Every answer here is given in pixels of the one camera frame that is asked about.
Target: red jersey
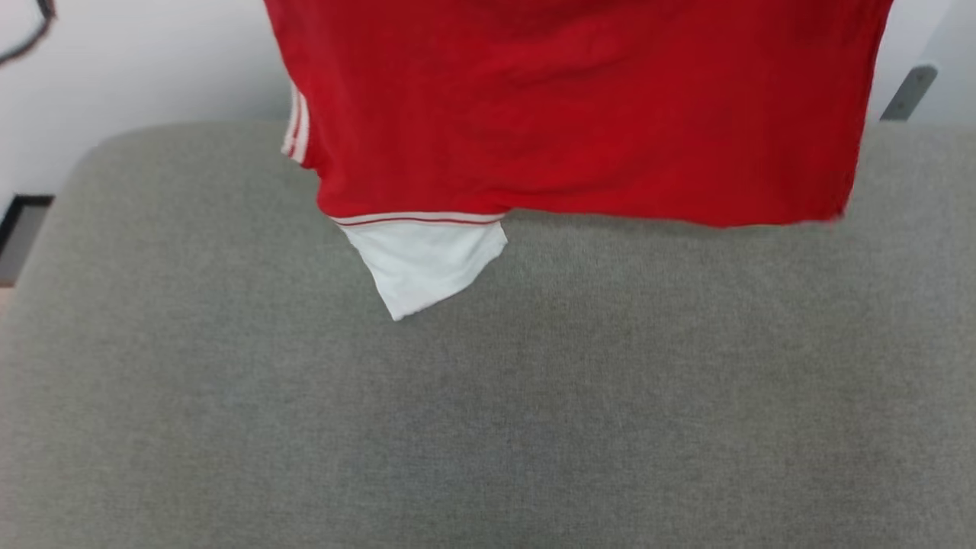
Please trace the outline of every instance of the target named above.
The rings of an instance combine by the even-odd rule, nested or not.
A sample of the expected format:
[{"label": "red jersey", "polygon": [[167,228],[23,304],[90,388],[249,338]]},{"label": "red jersey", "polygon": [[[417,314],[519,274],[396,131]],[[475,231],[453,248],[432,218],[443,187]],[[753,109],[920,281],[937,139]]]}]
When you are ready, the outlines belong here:
[{"label": "red jersey", "polygon": [[828,220],[892,0],[265,0],[341,225]]}]

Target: gray cushion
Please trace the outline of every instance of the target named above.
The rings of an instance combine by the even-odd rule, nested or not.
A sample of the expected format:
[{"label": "gray cushion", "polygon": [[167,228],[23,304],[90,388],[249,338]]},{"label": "gray cushion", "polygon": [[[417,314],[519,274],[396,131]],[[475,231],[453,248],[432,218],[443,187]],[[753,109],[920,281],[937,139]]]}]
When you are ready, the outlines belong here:
[{"label": "gray cushion", "polygon": [[964,546],[976,134],[847,217],[516,214],[398,323],[278,123],[110,141],[0,327],[0,547]]}]

